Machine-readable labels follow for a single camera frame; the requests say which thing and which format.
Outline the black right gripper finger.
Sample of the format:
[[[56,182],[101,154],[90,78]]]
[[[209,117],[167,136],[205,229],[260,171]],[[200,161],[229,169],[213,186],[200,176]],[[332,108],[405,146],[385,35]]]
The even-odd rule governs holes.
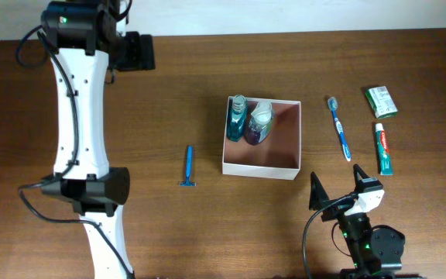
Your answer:
[[[328,194],[314,172],[310,173],[310,199],[309,209],[318,211],[324,208],[330,201]]]
[[[353,174],[355,179],[354,192],[367,192],[371,184],[371,177],[368,176],[364,170],[358,165],[353,166]]]

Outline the teal mouthwash bottle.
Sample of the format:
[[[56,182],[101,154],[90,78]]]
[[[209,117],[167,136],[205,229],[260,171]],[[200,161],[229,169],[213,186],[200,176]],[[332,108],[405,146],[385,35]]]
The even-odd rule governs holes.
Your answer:
[[[247,108],[245,96],[236,95],[232,99],[227,121],[227,137],[233,142],[238,142],[244,134]]]

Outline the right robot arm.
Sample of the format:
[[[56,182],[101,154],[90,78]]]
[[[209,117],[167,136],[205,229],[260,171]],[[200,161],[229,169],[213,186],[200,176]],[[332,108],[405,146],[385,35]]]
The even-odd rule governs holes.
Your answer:
[[[383,184],[357,164],[353,174],[354,190],[337,199],[330,199],[317,175],[310,174],[309,209],[314,214],[304,227],[302,245],[306,245],[307,230],[318,215],[322,222],[335,220],[354,264],[352,269],[341,270],[340,278],[394,278],[402,268],[406,238],[391,226],[371,225],[367,213],[380,205]]]

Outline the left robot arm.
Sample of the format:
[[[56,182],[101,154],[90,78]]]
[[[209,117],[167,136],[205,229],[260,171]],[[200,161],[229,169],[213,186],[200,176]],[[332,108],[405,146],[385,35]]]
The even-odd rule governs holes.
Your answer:
[[[133,278],[123,232],[130,176],[108,162],[104,137],[106,76],[155,69],[153,38],[128,32],[130,1],[52,1],[41,35],[58,97],[58,150],[41,187],[71,204],[84,226],[96,278]]]

